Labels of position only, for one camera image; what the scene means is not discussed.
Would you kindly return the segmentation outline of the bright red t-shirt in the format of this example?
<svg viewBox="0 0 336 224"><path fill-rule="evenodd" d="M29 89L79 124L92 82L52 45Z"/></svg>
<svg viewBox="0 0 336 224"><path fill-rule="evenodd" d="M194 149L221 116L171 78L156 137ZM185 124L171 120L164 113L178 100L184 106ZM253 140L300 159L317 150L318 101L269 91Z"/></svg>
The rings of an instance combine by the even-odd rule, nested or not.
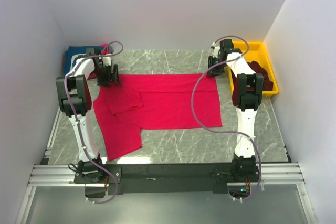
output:
<svg viewBox="0 0 336 224"><path fill-rule="evenodd" d="M141 130L221 127L215 78L194 74L122 74L93 102L110 161L141 148Z"/></svg>

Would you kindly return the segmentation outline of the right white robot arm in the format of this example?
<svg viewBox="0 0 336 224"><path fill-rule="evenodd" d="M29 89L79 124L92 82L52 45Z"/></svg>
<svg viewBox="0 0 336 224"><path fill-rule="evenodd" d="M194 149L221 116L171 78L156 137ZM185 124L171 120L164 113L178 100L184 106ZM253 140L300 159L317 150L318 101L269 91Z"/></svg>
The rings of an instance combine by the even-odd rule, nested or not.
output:
<svg viewBox="0 0 336 224"><path fill-rule="evenodd" d="M244 43L247 46L245 51L234 46L232 36L224 36L213 42L206 74L208 78L216 77L224 73L225 67L229 67L235 77L232 103L237 113L237 144L230 175L238 182L258 173L254 130L264 85L263 75L254 71L244 58L249 50L249 44Z"/></svg>

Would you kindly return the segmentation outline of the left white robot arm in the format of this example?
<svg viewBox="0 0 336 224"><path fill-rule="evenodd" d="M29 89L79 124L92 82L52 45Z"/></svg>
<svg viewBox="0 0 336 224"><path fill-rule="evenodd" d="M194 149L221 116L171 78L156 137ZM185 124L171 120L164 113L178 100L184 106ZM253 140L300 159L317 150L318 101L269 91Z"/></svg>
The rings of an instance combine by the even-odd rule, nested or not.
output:
<svg viewBox="0 0 336 224"><path fill-rule="evenodd" d="M78 164L68 167L77 178L93 183L118 179L104 167L93 139L90 123L92 98L87 80L94 74L99 86L109 87L112 83L120 86L118 65L112 63L112 57L120 53L114 53L109 44L103 49L88 48L64 77L56 79L59 107L71 122L79 150Z"/></svg>

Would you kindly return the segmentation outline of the folded red t-shirt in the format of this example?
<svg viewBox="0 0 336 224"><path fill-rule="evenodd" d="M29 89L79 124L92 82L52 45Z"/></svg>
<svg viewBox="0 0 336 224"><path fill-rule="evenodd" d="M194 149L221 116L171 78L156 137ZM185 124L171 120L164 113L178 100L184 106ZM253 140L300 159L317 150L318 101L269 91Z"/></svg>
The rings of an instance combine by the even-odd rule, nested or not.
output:
<svg viewBox="0 0 336 224"><path fill-rule="evenodd" d="M87 53L91 55L99 55L98 57L94 57L93 63L94 63L94 71L89 75L89 79L97 78L96 76L96 69L99 67L99 65L103 66L101 61L101 55L107 55L107 54L113 54L114 49L111 47L111 45L108 44L102 44L99 48L89 48L87 49Z"/></svg>

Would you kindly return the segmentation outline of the folded blue printed t-shirt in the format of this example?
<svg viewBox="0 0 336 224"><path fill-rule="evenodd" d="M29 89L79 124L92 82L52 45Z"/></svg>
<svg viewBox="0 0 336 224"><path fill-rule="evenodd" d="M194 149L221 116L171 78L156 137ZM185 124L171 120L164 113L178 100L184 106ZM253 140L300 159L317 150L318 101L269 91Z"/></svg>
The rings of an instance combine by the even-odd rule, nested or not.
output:
<svg viewBox="0 0 336 224"><path fill-rule="evenodd" d="M76 64L78 58L86 54L89 46L69 46L64 53L62 72L66 75Z"/></svg>

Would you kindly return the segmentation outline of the yellow plastic bin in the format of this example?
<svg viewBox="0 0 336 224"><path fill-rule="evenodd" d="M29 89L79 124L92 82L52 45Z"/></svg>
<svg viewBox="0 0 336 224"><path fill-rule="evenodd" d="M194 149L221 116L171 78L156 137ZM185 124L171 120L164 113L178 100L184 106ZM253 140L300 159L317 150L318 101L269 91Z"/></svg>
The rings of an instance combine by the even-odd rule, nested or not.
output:
<svg viewBox="0 0 336 224"><path fill-rule="evenodd" d="M243 41L233 40L234 48L239 48L242 52L247 49L246 44ZM271 82L273 82L273 89L271 91L263 91L263 96L271 97L273 95L277 95L279 93L279 88L277 85L277 81L268 57L268 53L265 45L262 42L250 41L249 51L244 56L247 62L256 61L258 64L267 71L268 78ZM233 82L233 74L230 67L227 67L227 75L229 78L229 86L231 93L234 90L234 82Z"/></svg>

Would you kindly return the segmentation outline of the dark maroon t-shirt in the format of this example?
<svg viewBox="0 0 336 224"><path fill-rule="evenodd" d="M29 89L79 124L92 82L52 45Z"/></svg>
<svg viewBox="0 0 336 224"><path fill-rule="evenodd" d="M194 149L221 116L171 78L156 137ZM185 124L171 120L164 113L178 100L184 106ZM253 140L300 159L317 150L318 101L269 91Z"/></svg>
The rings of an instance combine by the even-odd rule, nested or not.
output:
<svg viewBox="0 0 336 224"><path fill-rule="evenodd" d="M272 91L274 87L274 83L270 80L268 76L268 72L264 69L258 62L252 61L249 62L248 65L255 73L260 73L263 76L263 90L264 91Z"/></svg>

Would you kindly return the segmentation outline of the black base bar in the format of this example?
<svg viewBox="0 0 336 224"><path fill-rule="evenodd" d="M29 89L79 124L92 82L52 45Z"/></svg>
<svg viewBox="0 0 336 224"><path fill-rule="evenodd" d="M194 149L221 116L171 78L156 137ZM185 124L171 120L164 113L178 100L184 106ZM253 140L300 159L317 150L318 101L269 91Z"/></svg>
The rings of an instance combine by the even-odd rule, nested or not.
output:
<svg viewBox="0 0 336 224"><path fill-rule="evenodd" d="M92 175L76 172L76 185L108 184L108 194L132 193L185 193L211 191L226 194L230 183L257 182L260 170L257 165L234 163L189 164L106 164L112 173Z"/></svg>

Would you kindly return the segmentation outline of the aluminium rail frame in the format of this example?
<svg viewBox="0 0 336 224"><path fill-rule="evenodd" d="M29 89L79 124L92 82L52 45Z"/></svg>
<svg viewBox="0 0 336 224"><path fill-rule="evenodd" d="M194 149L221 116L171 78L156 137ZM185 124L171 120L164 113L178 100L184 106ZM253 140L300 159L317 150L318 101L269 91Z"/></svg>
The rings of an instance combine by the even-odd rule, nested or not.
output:
<svg viewBox="0 0 336 224"><path fill-rule="evenodd" d="M75 142L69 122L57 113L45 157L33 169L17 223L316 223L297 163L262 166L260 191L245 203L209 192L127 194L109 204L83 198L65 167Z"/></svg>

